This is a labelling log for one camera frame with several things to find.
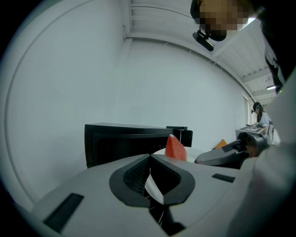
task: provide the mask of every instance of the orange object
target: orange object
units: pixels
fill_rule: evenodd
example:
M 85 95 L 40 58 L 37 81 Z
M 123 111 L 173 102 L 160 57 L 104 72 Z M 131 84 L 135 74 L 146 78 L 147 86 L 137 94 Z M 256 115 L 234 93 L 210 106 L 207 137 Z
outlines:
M 226 145 L 227 145 L 227 142 L 224 139 L 222 139 L 221 142 L 219 142 L 219 144 L 215 147 L 215 149 L 220 148 L 222 146 L 226 146 Z
M 187 161 L 187 153 L 184 146 L 172 134 L 168 137 L 165 155 L 177 160 Z

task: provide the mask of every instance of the fluorescent light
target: fluorescent light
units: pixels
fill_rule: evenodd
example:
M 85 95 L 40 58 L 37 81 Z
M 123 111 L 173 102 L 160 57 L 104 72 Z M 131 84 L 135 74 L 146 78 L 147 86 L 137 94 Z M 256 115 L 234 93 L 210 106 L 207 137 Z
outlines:
M 250 17 L 250 18 L 248 19 L 248 22 L 247 22 L 246 24 L 244 24 L 244 25 L 242 26 L 242 28 L 241 28 L 239 31 L 242 31 L 247 25 L 251 24 L 255 19 L 256 19 L 256 18 L 254 18 L 254 17 Z
M 275 89 L 276 88 L 276 86 L 270 86 L 270 87 L 267 87 L 266 89 L 267 90 L 272 90 L 272 89 Z

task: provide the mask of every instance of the white ceiling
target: white ceiling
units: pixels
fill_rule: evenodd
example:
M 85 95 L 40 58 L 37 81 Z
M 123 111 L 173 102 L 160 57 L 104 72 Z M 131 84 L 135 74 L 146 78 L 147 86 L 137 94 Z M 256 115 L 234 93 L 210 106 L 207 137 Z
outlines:
M 125 37 L 157 39 L 193 50 L 228 71 L 253 97 L 267 105 L 276 96 L 265 62 L 265 44 L 258 20 L 231 31 L 209 52 L 192 37 L 198 25 L 190 15 L 191 0 L 120 0 Z

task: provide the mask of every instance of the yellow object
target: yellow object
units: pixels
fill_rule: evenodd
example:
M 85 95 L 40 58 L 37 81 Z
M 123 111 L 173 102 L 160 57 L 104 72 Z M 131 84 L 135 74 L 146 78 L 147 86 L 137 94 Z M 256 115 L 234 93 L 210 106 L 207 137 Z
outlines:
M 226 146 L 226 145 L 227 145 L 227 142 L 224 139 L 222 139 L 221 142 L 219 142 L 219 144 L 215 147 L 215 149 L 220 148 L 222 146 Z

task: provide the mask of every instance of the red object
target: red object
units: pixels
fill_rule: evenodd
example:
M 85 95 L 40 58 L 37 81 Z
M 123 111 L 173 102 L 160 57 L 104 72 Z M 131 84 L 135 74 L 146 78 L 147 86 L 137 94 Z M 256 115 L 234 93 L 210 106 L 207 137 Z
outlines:
M 172 134 L 168 137 L 165 155 L 177 160 L 187 161 L 187 154 L 184 146 Z

